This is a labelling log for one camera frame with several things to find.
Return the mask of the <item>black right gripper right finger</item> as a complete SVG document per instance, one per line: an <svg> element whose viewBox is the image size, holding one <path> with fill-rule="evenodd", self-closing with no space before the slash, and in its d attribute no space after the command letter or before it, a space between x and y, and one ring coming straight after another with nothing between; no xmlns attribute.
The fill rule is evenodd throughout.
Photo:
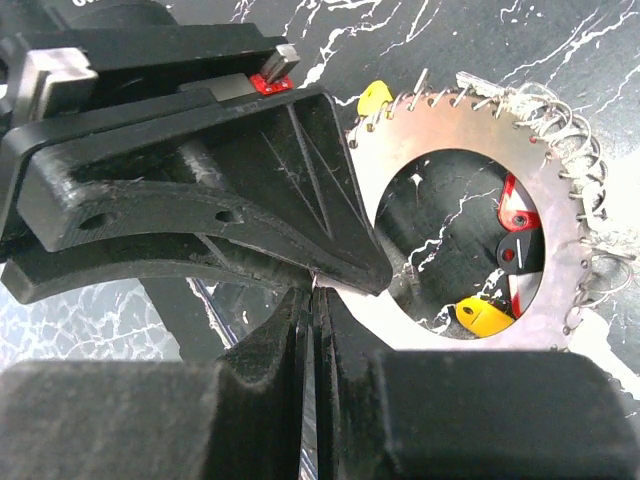
<svg viewBox="0 0 640 480"><path fill-rule="evenodd" d="M314 294L322 479L635 479L639 439L576 354L397 351Z"/></svg>

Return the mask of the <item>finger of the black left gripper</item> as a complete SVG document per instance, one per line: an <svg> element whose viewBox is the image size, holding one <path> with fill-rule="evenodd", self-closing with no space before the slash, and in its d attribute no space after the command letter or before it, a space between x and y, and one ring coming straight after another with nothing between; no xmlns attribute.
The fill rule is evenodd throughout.
<svg viewBox="0 0 640 480"><path fill-rule="evenodd" d="M194 277L269 290L311 286L310 273L226 239L193 234L121 237L48 252L34 243L8 256L1 282L22 304L131 278Z"/></svg>

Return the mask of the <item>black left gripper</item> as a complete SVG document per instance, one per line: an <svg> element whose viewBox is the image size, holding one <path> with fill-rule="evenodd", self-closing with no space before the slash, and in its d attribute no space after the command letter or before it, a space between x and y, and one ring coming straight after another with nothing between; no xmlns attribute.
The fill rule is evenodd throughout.
<svg viewBox="0 0 640 480"><path fill-rule="evenodd" d="M223 105L284 46L252 24L180 25L154 1L1 5L1 161L50 252L200 234L367 293L392 268L321 88Z"/></svg>

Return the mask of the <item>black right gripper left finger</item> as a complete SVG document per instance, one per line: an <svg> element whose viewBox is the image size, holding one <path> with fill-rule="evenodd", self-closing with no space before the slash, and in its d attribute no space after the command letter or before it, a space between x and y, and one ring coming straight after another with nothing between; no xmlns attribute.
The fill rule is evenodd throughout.
<svg viewBox="0 0 640 480"><path fill-rule="evenodd" d="M5 479L294 479L310 296L210 362L28 361L1 376Z"/></svg>

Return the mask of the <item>red key tag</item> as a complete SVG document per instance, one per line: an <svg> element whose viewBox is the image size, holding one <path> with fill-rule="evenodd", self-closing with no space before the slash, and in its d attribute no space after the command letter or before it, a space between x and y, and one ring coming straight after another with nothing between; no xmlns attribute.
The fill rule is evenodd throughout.
<svg viewBox="0 0 640 480"><path fill-rule="evenodd" d="M541 227L541 221L535 205L526 189L508 173L498 207L498 220L508 232Z"/></svg>

